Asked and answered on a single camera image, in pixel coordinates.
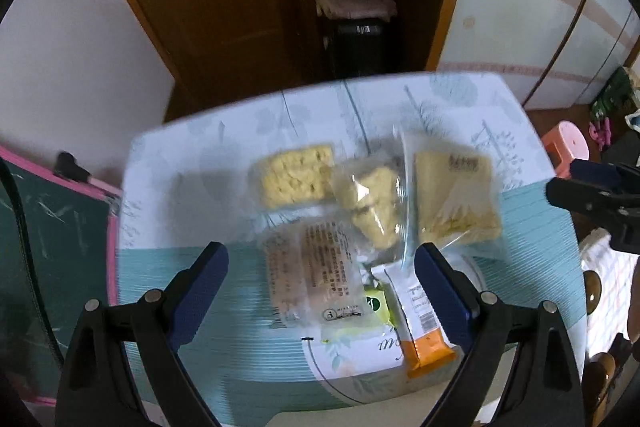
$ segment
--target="table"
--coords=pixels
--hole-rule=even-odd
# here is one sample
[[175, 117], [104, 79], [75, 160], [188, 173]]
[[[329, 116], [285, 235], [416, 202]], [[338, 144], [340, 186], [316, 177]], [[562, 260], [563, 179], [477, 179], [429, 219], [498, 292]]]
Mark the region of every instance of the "table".
[[[134, 301], [146, 289], [164, 287], [209, 241], [227, 245], [228, 278], [196, 339], [180, 350], [192, 380], [223, 423], [252, 427], [281, 411], [328, 410], [283, 413], [272, 423], [288, 424], [303, 414], [307, 424], [349, 425], [357, 414], [359, 425], [387, 425], [398, 421], [392, 399], [399, 402], [403, 421], [415, 416], [419, 425], [446, 386], [450, 367], [408, 381], [400, 348], [382, 342], [388, 336], [322, 344], [270, 328], [264, 258], [255, 239], [268, 225], [308, 210], [260, 212], [247, 176], [252, 164], [278, 150], [328, 141], [347, 156], [366, 155], [385, 146], [400, 126], [494, 157], [512, 263], [481, 259], [478, 265], [488, 288], [507, 302], [558, 303], [582, 370], [586, 312], [574, 229], [567, 212], [546, 203], [544, 183], [553, 168], [502, 79], [415, 73], [336, 82], [220, 107], [132, 144], [124, 180], [119, 298]], [[513, 351], [505, 355], [489, 393], [493, 406], [512, 356]], [[129, 358], [142, 397], [151, 399], [135, 349], [129, 349]], [[349, 405], [359, 407], [335, 410]]]

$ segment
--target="black cable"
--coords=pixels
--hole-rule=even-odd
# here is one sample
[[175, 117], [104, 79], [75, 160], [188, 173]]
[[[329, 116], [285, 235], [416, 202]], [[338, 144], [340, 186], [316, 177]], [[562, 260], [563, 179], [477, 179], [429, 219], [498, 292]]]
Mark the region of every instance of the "black cable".
[[47, 343], [49, 349], [56, 361], [58, 367], [62, 369], [63, 363], [65, 363], [65, 357], [60, 351], [58, 340], [51, 329], [49, 317], [47, 317], [47, 311], [44, 307], [44, 300], [42, 299], [42, 293], [40, 292], [40, 286], [38, 285], [38, 278], [36, 276], [36, 270], [33, 264], [33, 255], [31, 254], [31, 245], [29, 243], [29, 232], [27, 230], [27, 219], [24, 215], [24, 209], [22, 207], [22, 199], [20, 198], [20, 192], [18, 192], [18, 185], [15, 184], [14, 176], [11, 174], [9, 167], [5, 163], [4, 159], [0, 157], [0, 181], [2, 186], [9, 196], [11, 206], [14, 210], [15, 224], [18, 228], [18, 242], [20, 244], [20, 254], [24, 261], [24, 265], [27, 269], [27, 279], [29, 280], [29, 289], [31, 291], [31, 298], [33, 304], [36, 307], [36, 314], [42, 329], [47, 335]]

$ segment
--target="plastic wrapper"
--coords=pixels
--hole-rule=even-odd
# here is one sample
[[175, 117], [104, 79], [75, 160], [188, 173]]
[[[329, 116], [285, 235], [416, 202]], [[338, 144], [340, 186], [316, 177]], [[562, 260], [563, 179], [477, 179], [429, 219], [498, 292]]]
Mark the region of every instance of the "plastic wrapper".
[[251, 185], [265, 210], [319, 203], [332, 198], [334, 162], [335, 149], [330, 144], [279, 152], [252, 168]]
[[367, 304], [349, 223], [301, 219], [270, 230], [262, 240], [271, 304], [288, 328], [380, 325]]
[[[479, 292], [486, 290], [484, 276], [472, 259], [457, 254], [446, 255], [446, 259], [454, 270], [464, 273]], [[403, 270], [401, 263], [392, 263], [374, 267], [372, 272], [381, 282], [390, 313], [395, 318], [409, 378], [431, 373], [462, 354], [447, 338], [413, 270]]]
[[407, 198], [404, 166], [381, 151], [335, 166], [332, 190], [373, 256], [366, 264], [400, 259], [406, 243]]
[[492, 159], [468, 146], [426, 134], [403, 133], [408, 179], [414, 184], [410, 222], [422, 243], [454, 245], [477, 257], [506, 259]]

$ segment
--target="metal screw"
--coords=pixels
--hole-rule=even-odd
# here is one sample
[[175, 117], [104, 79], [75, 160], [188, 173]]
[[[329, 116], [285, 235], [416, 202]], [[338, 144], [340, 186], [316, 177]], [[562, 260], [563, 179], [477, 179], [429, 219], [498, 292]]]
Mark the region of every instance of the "metal screw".
[[89, 299], [84, 305], [84, 309], [88, 312], [95, 312], [100, 306], [100, 301], [98, 299]]
[[162, 291], [158, 289], [149, 290], [147, 293], [145, 293], [145, 301], [149, 303], [158, 302], [161, 297], [162, 297]]
[[490, 306], [494, 305], [498, 301], [498, 296], [492, 292], [482, 292], [480, 294], [480, 298], [482, 299], [482, 302], [489, 304]]
[[556, 306], [555, 302], [544, 301], [542, 307], [549, 313], [556, 313], [558, 311], [558, 306]]

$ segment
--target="orange snack bar wrapper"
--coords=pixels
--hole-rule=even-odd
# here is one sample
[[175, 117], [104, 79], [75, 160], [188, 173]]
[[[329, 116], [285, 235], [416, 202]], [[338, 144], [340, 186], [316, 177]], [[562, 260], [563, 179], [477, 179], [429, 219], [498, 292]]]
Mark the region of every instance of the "orange snack bar wrapper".
[[460, 350], [444, 334], [415, 274], [404, 272], [397, 263], [376, 267], [372, 272], [385, 285], [409, 378], [421, 377], [456, 360]]

